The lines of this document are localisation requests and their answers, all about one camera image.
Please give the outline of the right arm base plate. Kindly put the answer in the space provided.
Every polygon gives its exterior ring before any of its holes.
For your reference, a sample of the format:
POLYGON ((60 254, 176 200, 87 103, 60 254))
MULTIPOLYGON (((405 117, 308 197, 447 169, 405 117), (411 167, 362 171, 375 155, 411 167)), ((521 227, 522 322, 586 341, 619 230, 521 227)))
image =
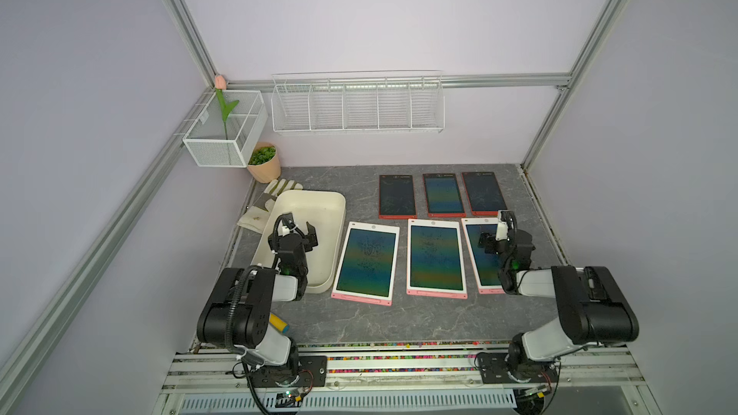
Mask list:
POLYGON ((557 365, 523 359, 518 362, 507 352, 480 352, 474 367, 483 384, 553 384, 558 381, 557 365))

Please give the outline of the small red writing tablet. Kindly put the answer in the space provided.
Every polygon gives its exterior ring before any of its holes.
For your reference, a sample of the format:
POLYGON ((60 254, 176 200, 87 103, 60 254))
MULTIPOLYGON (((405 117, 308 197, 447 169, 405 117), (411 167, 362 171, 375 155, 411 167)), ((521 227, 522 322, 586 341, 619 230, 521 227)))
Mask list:
POLYGON ((462 178, 472 215, 494 216, 509 208, 494 172, 463 172, 462 178))

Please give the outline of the large red writing tablet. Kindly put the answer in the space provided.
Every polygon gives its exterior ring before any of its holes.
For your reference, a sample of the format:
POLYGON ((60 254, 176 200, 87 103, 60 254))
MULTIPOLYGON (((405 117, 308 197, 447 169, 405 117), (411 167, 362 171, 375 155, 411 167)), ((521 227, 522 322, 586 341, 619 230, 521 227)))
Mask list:
POLYGON ((466 212, 455 174, 424 174, 423 182, 429 217, 465 217, 466 212))

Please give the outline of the pink writing tablet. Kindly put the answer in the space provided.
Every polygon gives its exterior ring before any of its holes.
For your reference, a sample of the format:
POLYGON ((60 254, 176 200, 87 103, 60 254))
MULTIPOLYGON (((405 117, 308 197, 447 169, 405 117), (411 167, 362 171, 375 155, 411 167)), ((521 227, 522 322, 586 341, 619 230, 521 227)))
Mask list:
POLYGON ((400 229, 350 222, 331 297, 368 305, 392 305, 400 229))
POLYGON ((407 227, 407 294, 466 300, 459 222, 409 219, 407 227))

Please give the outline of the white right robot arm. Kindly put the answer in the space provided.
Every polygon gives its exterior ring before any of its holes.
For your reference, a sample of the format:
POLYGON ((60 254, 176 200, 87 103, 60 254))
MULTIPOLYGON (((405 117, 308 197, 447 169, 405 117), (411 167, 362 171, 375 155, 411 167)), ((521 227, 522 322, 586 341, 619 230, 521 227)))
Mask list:
POLYGON ((555 319, 512 338, 505 367, 515 382, 529 382, 560 357, 584 348, 638 338, 636 315, 607 267, 534 269, 530 266, 532 236, 507 224, 482 232, 477 246, 501 263, 498 278, 505 294, 550 298, 557 306, 555 319))

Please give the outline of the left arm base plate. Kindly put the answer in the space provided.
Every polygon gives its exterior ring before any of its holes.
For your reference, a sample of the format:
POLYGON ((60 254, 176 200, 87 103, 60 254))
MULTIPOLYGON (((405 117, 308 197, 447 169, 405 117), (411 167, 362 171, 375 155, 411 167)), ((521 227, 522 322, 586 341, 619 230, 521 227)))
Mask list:
POLYGON ((326 355, 300 355, 283 366, 263 366, 250 374, 255 388, 324 387, 328 377, 326 355))

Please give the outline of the black frame writing tablet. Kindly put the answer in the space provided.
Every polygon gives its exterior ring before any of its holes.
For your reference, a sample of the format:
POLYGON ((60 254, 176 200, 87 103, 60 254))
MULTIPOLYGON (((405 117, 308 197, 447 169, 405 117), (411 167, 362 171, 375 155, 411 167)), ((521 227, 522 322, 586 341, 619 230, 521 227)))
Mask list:
POLYGON ((381 175, 379 184, 380 218, 413 219, 417 217, 413 176, 381 175))

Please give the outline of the cream plastic storage tray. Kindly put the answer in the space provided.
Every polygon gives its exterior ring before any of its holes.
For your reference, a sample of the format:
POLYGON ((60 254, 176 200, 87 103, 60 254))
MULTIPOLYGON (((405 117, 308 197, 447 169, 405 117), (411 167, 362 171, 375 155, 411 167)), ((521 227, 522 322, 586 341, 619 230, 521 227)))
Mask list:
POLYGON ((251 259, 252 264, 270 267, 274 255, 267 238, 272 234, 278 216, 292 213, 296 225, 306 232, 313 225, 318 245, 307 253, 307 294, 320 294, 334 283, 341 238, 346 215, 346 199, 332 191, 288 190, 276 199, 266 220, 259 245, 251 259))

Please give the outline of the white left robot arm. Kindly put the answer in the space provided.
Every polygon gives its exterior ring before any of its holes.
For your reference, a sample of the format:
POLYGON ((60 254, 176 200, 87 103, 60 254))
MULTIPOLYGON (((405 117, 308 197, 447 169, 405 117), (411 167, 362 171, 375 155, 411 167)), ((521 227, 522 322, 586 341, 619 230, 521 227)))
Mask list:
POLYGON ((307 253, 318 245, 313 226, 285 236, 271 234, 272 267, 226 268, 196 327, 197 339, 236 355, 247 376, 261 371, 276 385, 298 382, 301 365, 294 341, 270 323, 272 304, 301 300, 307 290, 307 253))

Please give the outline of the white writing tablet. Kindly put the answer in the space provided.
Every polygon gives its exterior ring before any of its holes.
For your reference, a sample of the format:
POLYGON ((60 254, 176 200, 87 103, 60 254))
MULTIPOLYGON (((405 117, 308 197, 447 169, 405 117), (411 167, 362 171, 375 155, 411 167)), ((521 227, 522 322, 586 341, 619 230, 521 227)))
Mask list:
POLYGON ((499 277, 500 263, 496 255, 486 254, 477 246, 483 232, 496 232, 497 217, 464 218, 462 221, 466 245, 470 253, 473 274, 480 294, 504 294, 499 277))

